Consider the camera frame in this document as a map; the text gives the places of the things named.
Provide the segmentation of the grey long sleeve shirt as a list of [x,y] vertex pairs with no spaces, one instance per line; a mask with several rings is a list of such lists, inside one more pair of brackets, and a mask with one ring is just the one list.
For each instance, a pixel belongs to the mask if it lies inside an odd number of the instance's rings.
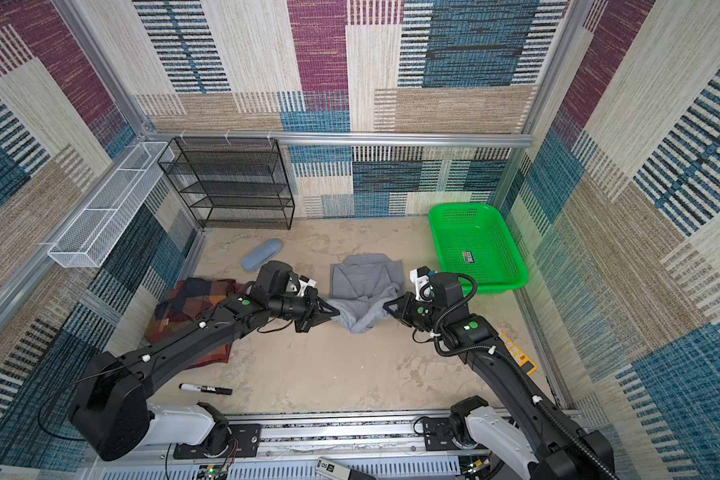
[[331,266],[328,303],[340,312],[333,320],[352,334],[366,333],[389,317],[383,305],[400,297],[404,287],[401,260],[384,254],[347,256]]

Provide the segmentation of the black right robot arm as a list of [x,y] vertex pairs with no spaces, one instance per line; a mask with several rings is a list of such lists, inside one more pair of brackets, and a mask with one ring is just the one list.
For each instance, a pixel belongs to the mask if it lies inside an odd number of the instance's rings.
[[484,446],[522,479],[613,479],[614,452],[597,430],[588,432],[530,379],[498,331],[470,311],[478,285],[468,275],[434,273],[419,292],[384,303],[402,324],[431,336],[436,353],[457,357],[497,395],[502,418],[471,397],[451,408],[458,444]]

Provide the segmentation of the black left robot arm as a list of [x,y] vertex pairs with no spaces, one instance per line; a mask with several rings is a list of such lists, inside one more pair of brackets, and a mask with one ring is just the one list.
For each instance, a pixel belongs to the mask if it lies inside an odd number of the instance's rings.
[[255,281],[200,313],[190,325],[147,347],[94,357],[75,387],[68,420],[104,461],[155,444],[186,445],[206,458],[226,457],[233,434],[215,407],[204,402],[165,407],[150,403],[150,397],[208,353],[262,331],[272,319],[306,333],[339,313],[290,265],[269,261]]

